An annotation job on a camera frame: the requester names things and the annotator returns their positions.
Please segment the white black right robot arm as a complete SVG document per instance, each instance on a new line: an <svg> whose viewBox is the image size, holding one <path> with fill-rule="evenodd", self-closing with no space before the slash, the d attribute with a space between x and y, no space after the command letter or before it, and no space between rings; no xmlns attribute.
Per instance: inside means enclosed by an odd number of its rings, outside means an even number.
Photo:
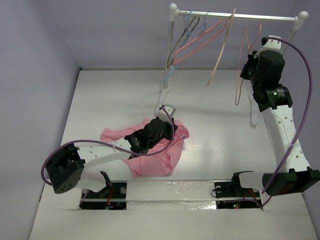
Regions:
<svg viewBox="0 0 320 240"><path fill-rule="evenodd" d="M269 196L302 193L320 180L298 140L293 120L293 101L287 87L279 83L285 60L278 51L254 50L248 54L240 77L249 80L252 96L264 119L277 168L273 173L242 171L233 174L230 190L242 196L256 189Z"/></svg>

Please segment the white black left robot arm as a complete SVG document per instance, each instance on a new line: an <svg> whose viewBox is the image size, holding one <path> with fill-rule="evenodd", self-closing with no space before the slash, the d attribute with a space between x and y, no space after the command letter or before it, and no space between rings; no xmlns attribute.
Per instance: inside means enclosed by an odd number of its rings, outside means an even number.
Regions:
<svg viewBox="0 0 320 240"><path fill-rule="evenodd" d="M111 181L101 165L140 157L153 159L174 143L178 126L159 117L144 127L111 142L74 140L54 150L44 161L41 178L55 194L74 188L88 189L104 198L110 194Z"/></svg>

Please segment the pink t shirt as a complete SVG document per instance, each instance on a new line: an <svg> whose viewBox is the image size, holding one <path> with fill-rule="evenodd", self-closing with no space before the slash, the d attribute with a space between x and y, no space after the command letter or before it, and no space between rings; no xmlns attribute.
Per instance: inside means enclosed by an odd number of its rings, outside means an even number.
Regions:
<svg viewBox="0 0 320 240"><path fill-rule="evenodd" d="M150 119L145 118L142 123L116 131L105 128L100 135L100 140L105 143L119 140L142 129L150 121ZM123 160L133 177L164 177L172 174L181 158L184 141L190 136L187 127L182 121L175 120L174 123L177 126L177 130L175 131L173 142L165 151L153 156L139 156Z"/></svg>

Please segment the thin pink hanger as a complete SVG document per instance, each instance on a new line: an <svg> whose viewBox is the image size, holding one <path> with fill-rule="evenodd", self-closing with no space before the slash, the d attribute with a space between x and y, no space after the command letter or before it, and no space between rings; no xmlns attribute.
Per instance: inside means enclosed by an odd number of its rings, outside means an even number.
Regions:
<svg viewBox="0 0 320 240"><path fill-rule="evenodd" d="M241 37L241 43L240 43L240 49L239 49L239 58L238 58L238 66L237 66L237 78L236 78L236 87L235 87L235 100L234 104L235 106L238 106L241 100L241 95L242 95L242 87L243 87L243 78L241 77L241 64L242 64L242 58L243 58L243 53L249 53L258 40L258 38L261 35L262 32L262 24L259 23L257 25L257 35L255 39L250 42L249 40L249 35L248 35L248 28L244 27L243 32L242 32L242 37Z"/></svg>

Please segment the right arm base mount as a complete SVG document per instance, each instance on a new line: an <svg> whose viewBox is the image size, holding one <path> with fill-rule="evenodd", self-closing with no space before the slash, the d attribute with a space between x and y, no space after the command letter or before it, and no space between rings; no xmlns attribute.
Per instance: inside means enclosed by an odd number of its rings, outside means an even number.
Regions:
<svg viewBox="0 0 320 240"><path fill-rule="evenodd" d="M217 209L259 209L262 205L258 191L240 185L240 174L236 172L230 180L214 182L211 196L216 199Z"/></svg>

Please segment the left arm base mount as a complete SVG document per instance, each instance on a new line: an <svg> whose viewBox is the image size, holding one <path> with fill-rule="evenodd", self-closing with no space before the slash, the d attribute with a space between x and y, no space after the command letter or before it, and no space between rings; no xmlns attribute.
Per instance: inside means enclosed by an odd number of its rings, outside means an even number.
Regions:
<svg viewBox="0 0 320 240"><path fill-rule="evenodd" d="M79 208L82 210L126 210L127 182L111 181L108 174L100 172L105 186L98 192L85 190L81 195Z"/></svg>

